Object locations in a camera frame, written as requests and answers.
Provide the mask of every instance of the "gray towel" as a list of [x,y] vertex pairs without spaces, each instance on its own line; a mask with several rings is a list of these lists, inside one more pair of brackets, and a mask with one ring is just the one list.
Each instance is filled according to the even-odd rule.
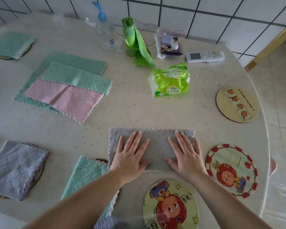
[[0,151],[0,195],[21,201],[49,151],[8,140]]
[[[150,139],[150,143],[142,157],[142,161],[152,161],[146,171],[172,171],[171,167],[164,160],[164,157],[172,158],[176,161],[174,151],[168,142],[168,137],[170,136],[177,143],[174,129],[110,128],[108,167],[111,166],[114,155],[116,154],[120,136],[124,135],[123,145],[125,145],[133,131],[143,132],[139,147],[146,141],[146,139]],[[191,143],[194,142],[194,130],[179,129],[179,131],[182,131],[190,139]]]

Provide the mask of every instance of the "red cartoon character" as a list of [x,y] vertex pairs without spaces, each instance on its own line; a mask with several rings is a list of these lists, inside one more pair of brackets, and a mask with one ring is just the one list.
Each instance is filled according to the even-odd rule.
[[185,205],[179,196],[169,192],[168,187],[169,183],[164,180],[149,192],[150,198],[158,200],[157,220],[164,229],[183,229],[181,224],[186,219]]
[[229,93],[230,95],[233,95],[234,94],[234,91],[233,89],[229,89],[229,90],[225,90],[227,93]]
[[239,100],[239,98],[238,98],[238,96],[233,96],[233,97],[229,97],[232,101],[238,101]]
[[243,104],[238,104],[236,107],[237,107],[237,110],[240,110],[240,109],[244,108],[244,105]]
[[246,179],[244,177],[237,177],[235,169],[227,163],[219,164],[216,161],[212,165],[216,170],[216,177],[218,181],[227,187],[235,187],[238,193],[242,193],[244,191],[246,185]]
[[247,111],[242,111],[240,113],[240,115],[242,116],[243,119],[246,119],[246,117],[248,116],[248,112]]

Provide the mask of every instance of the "plastic bag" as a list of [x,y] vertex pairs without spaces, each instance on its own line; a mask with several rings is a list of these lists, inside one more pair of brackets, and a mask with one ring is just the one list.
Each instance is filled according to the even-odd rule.
[[181,94],[188,90],[190,74],[181,62],[166,69],[153,69],[148,82],[154,96]]

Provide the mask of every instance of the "left hand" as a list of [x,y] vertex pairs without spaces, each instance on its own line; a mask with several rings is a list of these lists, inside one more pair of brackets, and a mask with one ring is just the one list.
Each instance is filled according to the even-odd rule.
[[137,150],[142,132],[140,131],[136,138],[135,136],[136,131],[131,134],[124,147],[123,136],[120,137],[116,154],[110,166],[110,170],[114,170],[118,174],[122,185],[135,180],[152,162],[146,160],[140,164],[140,160],[149,144],[149,139]]

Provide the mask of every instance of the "right hand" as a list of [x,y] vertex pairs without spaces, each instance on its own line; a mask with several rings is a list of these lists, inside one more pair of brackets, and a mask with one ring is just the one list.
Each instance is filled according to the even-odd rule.
[[171,159],[165,157],[164,159],[168,162],[171,168],[179,174],[184,180],[189,183],[193,183],[199,176],[207,175],[206,167],[202,160],[201,150],[197,138],[194,138],[194,146],[191,144],[190,140],[184,135],[183,132],[175,132],[179,146],[169,137],[168,141],[173,148],[173,151],[177,157],[177,163]]

